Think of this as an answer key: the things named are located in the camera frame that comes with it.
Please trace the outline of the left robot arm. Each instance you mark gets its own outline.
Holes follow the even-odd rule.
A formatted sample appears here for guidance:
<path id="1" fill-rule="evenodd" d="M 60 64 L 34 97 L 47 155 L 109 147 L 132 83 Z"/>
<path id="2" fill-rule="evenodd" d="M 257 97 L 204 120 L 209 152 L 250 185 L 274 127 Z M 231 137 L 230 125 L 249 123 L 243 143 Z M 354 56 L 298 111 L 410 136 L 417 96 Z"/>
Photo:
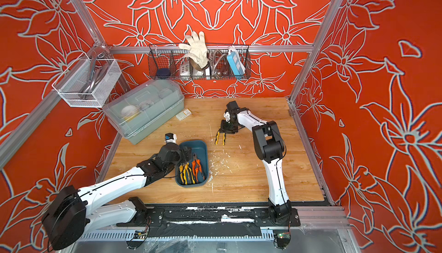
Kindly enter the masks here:
<path id="1" fill-rule="evenodd" d="M 168 141 L 159 153 L 120 175 L 80 189 L 72 185 L 63 188 L 41 220 L 48 236 L 48 248 L 62 250 L 84 233 L 114 224 L 148 224 L 151 219 L 139 197 L 131 197 L 119 204 L 111 202 L 166 177 L 176 165 L 191 157 L 190 147 L 180 147 Z"/>

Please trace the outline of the teal plastic storage box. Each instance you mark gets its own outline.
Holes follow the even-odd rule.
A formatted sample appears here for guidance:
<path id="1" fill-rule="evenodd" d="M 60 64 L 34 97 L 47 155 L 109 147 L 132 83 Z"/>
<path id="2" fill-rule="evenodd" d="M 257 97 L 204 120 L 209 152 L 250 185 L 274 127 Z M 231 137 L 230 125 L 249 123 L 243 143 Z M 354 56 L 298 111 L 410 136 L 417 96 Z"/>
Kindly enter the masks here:
<path id="1" fill-rule="evenodd" d="M 184 156 L 176 165 L 176 183 L 181 187 L 203 186 L 209 177 L 208 149 L 202 140 L 191 140 L 179 145 Z"/>

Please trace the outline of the yellow black combination pliers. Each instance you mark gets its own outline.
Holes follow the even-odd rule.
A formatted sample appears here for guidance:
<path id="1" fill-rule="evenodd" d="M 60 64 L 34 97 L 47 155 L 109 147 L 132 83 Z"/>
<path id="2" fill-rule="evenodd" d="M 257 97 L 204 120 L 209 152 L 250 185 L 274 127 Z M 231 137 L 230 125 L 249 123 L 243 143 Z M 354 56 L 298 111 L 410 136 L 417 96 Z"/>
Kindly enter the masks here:
<path id="1" fill-rule="evenodd" d="M 219 143 L 222 145 L 225 145 L 226 143 L 226 132 L 223 130 L 218 130 L 215 137 L 215 145 L 218 145 Z"/>

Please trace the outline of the orange long nose pliers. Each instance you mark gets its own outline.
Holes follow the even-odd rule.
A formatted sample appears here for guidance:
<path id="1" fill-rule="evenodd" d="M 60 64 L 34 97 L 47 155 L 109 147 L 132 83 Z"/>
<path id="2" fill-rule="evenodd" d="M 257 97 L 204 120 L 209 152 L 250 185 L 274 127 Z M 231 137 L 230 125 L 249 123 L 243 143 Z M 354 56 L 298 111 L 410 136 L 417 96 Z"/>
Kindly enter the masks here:
<path id="1" fill-rule="evenodd" d="M 198 173 L 201 171 L 200 160 L 198 159 L 197 154 L 193 153 L 193 161 L 192 161 L 192 175 L 194 183 L 199 183 Z"/>

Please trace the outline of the yellow black small pliers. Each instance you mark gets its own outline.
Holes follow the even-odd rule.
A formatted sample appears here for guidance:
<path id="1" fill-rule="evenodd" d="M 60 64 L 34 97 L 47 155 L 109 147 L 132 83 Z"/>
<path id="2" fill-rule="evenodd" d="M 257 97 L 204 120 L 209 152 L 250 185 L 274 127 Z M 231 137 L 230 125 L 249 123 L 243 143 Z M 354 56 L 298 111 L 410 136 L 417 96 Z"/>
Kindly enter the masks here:
<path id="1" fill-rule="evenodd" d="M 181 184 L 182 185 L 186 185 L 187 184 L 187 180 L 186 180 L 186 176 L 185 176 L 185 168 L 183 164 L 179 165 L 179 172 L 180 172 L 180 179 L 181 179 Z"/>

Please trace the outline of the orange black small pliers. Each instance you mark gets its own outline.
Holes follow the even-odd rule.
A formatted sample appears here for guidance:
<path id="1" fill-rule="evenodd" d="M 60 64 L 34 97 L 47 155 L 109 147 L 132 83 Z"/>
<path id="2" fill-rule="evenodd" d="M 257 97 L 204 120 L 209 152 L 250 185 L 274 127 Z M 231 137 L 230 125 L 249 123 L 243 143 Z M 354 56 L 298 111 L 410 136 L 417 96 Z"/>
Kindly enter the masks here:
<path id="1" fill-rule="evenodd" d="M 206 179 L 206 176 L 203 172 L 203 168 L 200 163 L 200 159 L 195 159 L 193 161 L 193 171 L 194 171 L 194 175 L 196 177 L 196 180 L 200 180 L 200 179 L 205 180 Z"/>

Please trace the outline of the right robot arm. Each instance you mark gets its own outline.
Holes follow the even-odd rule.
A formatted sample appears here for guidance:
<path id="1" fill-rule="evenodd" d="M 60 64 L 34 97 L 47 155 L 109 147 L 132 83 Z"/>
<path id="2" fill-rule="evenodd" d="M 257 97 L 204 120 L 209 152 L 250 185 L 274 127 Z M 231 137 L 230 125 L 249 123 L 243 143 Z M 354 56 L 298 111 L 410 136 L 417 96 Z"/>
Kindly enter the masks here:
<path id="1" fill-rule="evenodd" d="M 246 128 L 252 132 L 255 153 L 265 167 L 269 186 L 269 218 L 276 225 L 290 222 L 291 201 L 285 189 L 282 161 L 286 153 L 285 142 L 275 121 L 264 121 L 248 108 L 240 108 L 237 102 L 226 105 L 215 144 L 224 144 L 228 134 L 236 134 Z"/>

